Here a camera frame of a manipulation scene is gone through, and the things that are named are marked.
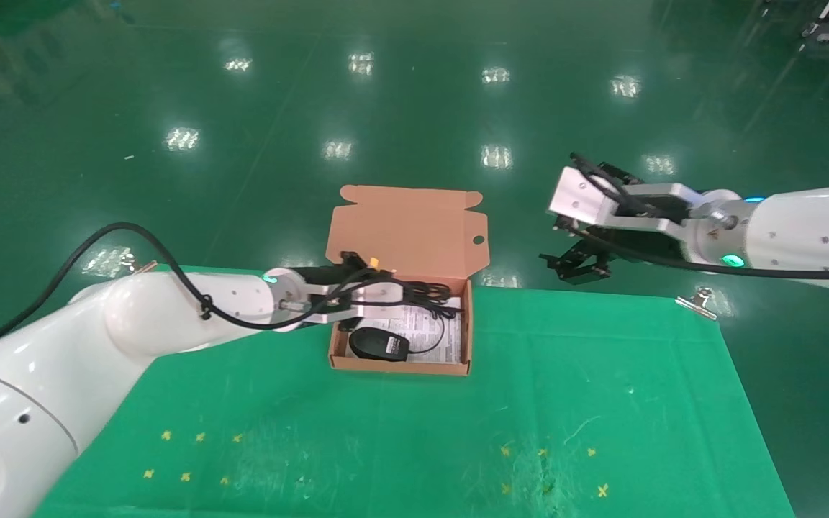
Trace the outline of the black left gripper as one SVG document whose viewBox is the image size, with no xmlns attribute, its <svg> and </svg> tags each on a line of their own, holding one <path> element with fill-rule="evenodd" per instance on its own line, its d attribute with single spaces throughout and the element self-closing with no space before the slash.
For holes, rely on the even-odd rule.
<svg viewBox="0 0 829 518">
<path fill-rule="evenodd" d="M 356 263 L 312 266 L 312 268 L 291 268 L 307 284 L 319 286 L 349 286 L 371 280 L 389 279 L 389 273 Z"/>
</svg>

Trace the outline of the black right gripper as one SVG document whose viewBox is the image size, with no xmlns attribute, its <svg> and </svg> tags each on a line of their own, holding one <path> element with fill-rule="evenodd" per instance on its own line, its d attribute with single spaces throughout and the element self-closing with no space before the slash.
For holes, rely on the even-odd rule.
<svg viewBox="0 0 829 518">
<path fill-rule="evenodd" d="M 681 243 L 659 232 L 588 227 L 586 234 L 562 255 L 540 255 L 546 268 L 563 270 L 563 281 L 588 284 L 612 275 L 609 263 L 616 259 L 631 263 L 682 263 Z"/>
</svg>

